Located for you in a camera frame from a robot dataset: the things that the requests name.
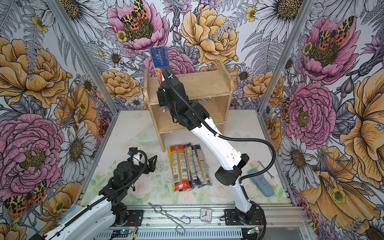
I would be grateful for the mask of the blue Barilla spaghetti box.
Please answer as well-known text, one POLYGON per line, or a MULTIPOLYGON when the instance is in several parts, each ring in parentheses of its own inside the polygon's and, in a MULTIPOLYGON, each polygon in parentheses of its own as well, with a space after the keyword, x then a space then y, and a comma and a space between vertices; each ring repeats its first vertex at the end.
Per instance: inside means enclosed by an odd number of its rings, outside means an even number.
POLYGON ((167 82, 163 84, 165 78, 162 73, 162 68, 168 67, 170 65, 167 47, 152 47, 150 48, 150 55, 155 69, 155 74, 160 84, 160 88, 165 92, 165 87, 168 87, 168 84, 167 82))

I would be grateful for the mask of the red spaghetti bag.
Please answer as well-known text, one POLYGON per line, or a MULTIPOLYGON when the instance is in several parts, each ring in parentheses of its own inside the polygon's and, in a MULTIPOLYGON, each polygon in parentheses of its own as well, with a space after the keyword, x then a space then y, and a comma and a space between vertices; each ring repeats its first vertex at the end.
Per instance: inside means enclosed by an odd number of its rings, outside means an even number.
POLYGON ((188 191, 191 189, 186 156, 183 145, 171 146, 173 160, 173 175, 175 192, 188 191))

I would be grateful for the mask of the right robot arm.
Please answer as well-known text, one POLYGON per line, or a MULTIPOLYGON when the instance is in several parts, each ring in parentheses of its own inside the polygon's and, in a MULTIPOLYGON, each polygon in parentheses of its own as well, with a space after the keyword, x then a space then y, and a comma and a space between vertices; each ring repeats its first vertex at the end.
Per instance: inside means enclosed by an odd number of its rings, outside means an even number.
POLYGON ((174 123, 187 128, 214 153, 221 163, 215 177, 221 184, 230 187, 238 214, 236 218, 243 224, 249 224, 256 207, 239 183, 242 168, 249 160, 248 155, 236 151, 224 139, 203 105, 189 101, 183 83, 173 74, 171 67, 161 68, 161 76, 162 82, 157 91, 160 106, 167 106, 174 123))

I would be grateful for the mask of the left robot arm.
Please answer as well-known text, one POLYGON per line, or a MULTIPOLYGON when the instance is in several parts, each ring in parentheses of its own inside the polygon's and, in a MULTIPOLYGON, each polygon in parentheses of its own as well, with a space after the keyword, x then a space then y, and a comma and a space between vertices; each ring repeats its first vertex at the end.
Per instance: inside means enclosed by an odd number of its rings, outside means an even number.
POLYGON ((123 226, 127 222, 138 225, 138 221, 129 216, 127 205, 122 200, 129 188, 143 174, 153 173, 158 156, 148 158, 138 150, 120 162, 113 176, 99 194, 80 212, 46 234, 35 234, 31 240, 91 240, 111 226, 123 226))

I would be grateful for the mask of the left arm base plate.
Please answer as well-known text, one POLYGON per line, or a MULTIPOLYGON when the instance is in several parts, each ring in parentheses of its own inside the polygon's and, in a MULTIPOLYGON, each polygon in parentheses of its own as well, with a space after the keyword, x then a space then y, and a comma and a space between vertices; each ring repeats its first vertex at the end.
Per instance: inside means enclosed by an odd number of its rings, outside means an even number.
POLYGON ((113 227, 140 227, 144 219, 144 210, 125 210, 116 215, 113 227))

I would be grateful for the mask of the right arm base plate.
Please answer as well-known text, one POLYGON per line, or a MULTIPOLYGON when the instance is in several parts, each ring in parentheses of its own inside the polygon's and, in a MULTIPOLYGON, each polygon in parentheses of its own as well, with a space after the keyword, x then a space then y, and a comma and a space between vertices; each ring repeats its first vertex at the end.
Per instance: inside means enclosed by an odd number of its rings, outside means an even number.
POLYGON ((251 209, 247 213, 243 213, 238 209, 224 209, 224 221, 226 226, 264 226, 267 224, 260 209, 251 209))

